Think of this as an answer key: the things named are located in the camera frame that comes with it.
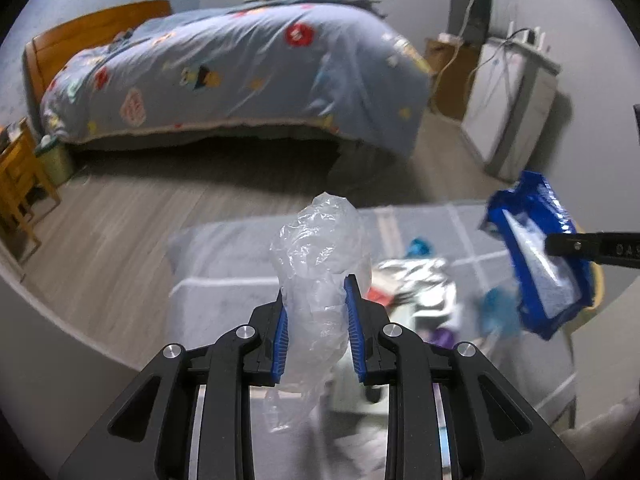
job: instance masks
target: metal screw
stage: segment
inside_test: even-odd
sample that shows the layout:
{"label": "metal screw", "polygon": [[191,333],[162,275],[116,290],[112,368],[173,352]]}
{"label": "metal screw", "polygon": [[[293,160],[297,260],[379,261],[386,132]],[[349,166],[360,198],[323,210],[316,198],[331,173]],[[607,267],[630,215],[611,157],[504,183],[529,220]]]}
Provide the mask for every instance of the metal screw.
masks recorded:
{"label": "metal screw", "polygon": [[394,325],[393,323],[389,323],[388,325],[385,325],[385,327],[382,329],[382,332],[384,332],[389,337],[398,337],[402,333],[402,327],[399,325]]}
{"label": "metal screw", "polygon": [[463,357],[472,357],[476,355],[476,347],[471,343],[460,343],[458,345],[458,353]]}
{"label": "metal screw", "polygon": [[251,325],[242,325],[236,330],[236,335],[240,339],[250,339],[255,335],[255,328]]}
{"label": "metal screw", "polygon": [[180,352],[182,352],[182,348],[180,348],[180,345],[172,344],[164,347],[164,349],[162,350],[162,355],[167,359],[173,359],[174,357],[178,357],[178,355],[180,355]]}

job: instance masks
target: red flower pattern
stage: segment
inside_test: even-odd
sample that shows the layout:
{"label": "red flower pattern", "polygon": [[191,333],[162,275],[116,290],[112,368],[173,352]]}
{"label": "red flower pattern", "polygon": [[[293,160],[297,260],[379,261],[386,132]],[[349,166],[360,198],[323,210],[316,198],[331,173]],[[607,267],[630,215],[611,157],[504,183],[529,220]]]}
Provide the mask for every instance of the red flower pattern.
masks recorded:
{"label": "red flower pattern", "polygon": [[309,46],[314,41],[315,31],[305,23],[287,27],[285,39],[291,46]]}
{"label": "red flower pattern", "polygon": [[98,72],[95,73],[94,83],[96,90],[102,90],[102,87],[107,84],[109,81],[109,74],[107,72],[107,67],[103,66]]}

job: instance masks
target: wooden headboard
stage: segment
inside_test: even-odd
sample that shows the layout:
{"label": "wooden headboard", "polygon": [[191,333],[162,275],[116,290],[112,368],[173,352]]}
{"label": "wooden headboard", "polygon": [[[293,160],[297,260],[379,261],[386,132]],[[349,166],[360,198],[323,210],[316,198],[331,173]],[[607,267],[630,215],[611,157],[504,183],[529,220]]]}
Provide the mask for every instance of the wooden headboard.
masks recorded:
{"label": "wooden headboard", "polygon": [[172,13],[168,0],[149,0],[99,10],[39,34],[24,47],[26,78],[40,104],[52,79],[69,59],[86,48],[111,43],[128,28]]}

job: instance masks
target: black monitor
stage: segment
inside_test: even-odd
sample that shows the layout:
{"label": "black monitor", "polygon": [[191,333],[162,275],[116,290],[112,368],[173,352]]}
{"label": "black monitor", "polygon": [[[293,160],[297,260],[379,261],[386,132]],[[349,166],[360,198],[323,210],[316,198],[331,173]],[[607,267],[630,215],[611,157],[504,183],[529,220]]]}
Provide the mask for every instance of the black monitor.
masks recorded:
{"label": "black monitor", "polygon": [[[451,0],[449,6],[449,25],[447,27],[449,34],[460,36],[469,1],[470,0]],[[489,36],[492,4],[493,0],[474,0],[465,30],[462,32],[462,39],[465,43],[483,45],[486,42]]]}

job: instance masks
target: wooden chair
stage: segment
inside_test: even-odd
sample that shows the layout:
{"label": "wooden chair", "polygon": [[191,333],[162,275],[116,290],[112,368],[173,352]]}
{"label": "wooden chair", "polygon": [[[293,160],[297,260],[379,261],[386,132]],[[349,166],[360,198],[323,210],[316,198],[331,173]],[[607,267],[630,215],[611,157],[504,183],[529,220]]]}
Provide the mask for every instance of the wooden chair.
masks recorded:
{"label": "wooden chair", "polygon": [[35,142],[25,119],[20,121],[19,127],[20,135],[0,155],[0,216],[10,226],[17,222],[39,247],[41,241],[20,211],[20,206],[33,219],[33,210],[26,197],[36,184],[40,184],[56,204],[60,203],[60,196],[33,153]]}

